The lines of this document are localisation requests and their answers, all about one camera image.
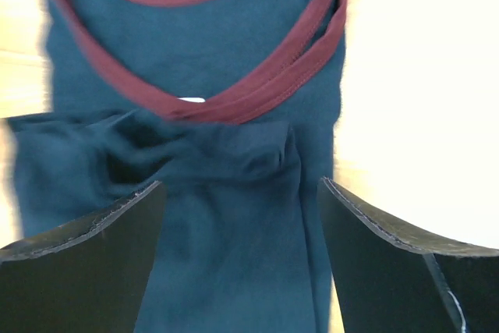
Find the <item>navy basketball jersey tank top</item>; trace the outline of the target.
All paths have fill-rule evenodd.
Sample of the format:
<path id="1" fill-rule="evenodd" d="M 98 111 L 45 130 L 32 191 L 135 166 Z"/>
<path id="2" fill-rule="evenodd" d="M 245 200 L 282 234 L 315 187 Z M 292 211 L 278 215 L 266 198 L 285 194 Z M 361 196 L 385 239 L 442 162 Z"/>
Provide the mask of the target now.
<path id="1" fill-rule="evenodd" d="M 138 332 L 326 332 L 347 0 L 48 0 L 48 113 L 7 123 L 26 236 L 160 181 Z"/>

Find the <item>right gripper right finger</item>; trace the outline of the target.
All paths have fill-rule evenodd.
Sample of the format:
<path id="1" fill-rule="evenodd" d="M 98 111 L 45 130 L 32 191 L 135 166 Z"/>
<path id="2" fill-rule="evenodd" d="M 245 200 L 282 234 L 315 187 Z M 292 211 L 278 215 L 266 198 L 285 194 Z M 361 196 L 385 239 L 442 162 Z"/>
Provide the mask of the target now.
<path id="1" fill-rule="evenodd" d="M 345 331 L 497 331 L 496 249 L 419 228 L 328 178 L 317 203 Z"/>

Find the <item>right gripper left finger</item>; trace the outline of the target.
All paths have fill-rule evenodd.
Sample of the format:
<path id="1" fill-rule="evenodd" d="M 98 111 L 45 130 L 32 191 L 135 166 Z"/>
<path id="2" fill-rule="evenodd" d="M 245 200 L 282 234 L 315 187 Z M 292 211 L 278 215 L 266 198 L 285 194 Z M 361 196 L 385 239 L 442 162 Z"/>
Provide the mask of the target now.
<path id="1" fill-rule="evenodd" d="M 131 332 L 166 202 L 160 182 L 1 250 L 1 330 Z"/>

